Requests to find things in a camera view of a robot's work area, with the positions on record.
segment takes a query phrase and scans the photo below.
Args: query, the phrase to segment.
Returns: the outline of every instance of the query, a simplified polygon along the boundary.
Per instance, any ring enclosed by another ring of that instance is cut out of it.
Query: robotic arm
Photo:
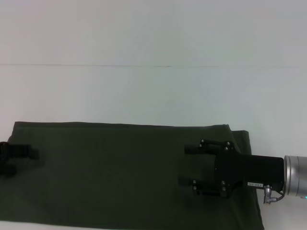
[[[229,198],[234,189],[248,186],[264,190],[264,203],[281,200],[284,195],[307,198],[307,158],[243,155],[231,141],[201,140],[199,146],[185,146],[185,154],[213,154],[214,182],[179,177],[179,184],[191,186],[197,195]],[[281,196],[271,197],[272,191]]]

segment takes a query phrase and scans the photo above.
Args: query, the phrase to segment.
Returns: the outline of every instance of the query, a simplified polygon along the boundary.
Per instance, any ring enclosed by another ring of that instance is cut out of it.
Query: white backdrop
[[[15,121],[229,124],[255,155],[307,156],[306,6],[0,0],[0,140]],[[306,229],[307,201],[264,206],[262,192],[267,230]]]

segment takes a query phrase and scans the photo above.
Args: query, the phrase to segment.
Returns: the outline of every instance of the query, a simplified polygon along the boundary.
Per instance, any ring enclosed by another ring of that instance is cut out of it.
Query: black object
[[[16,167],[7,164],[10,158],[38,160],[39,154],[30,145],[12,145],[8,142],[0,142],[0,175],[13,176],[16,174]]]
[[[283,158],[243,155],[231,141],[216,142],[201,140],[198,147],[186,145],[185,154],[213,154],[214,182],[179,177],[179,184],[192,186],[197,195],[213,195],[228,198],[234,189],[250,186],[264,189],[270,185],[280,193],[284,185]]]

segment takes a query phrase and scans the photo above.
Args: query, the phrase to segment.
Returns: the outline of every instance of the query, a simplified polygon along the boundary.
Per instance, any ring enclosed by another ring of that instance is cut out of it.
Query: label sticker
[[[248,186],[261,187],[261,188],[263,188],[263,184],[260,184],[260,183],[248,182]]]

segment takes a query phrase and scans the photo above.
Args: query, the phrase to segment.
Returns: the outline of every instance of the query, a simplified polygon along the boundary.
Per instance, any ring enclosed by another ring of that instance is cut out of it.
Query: dark green cloth
[[[228,125],[15,124],[10,143],[40,161],[14,159],[0,178],[0,220],[104,229],[262,230],[255,190],[230,199],[194,196],[179,175],[213,179],[214,156],[185,156],[201,139],[233,141],[251,154],[248,132]]]

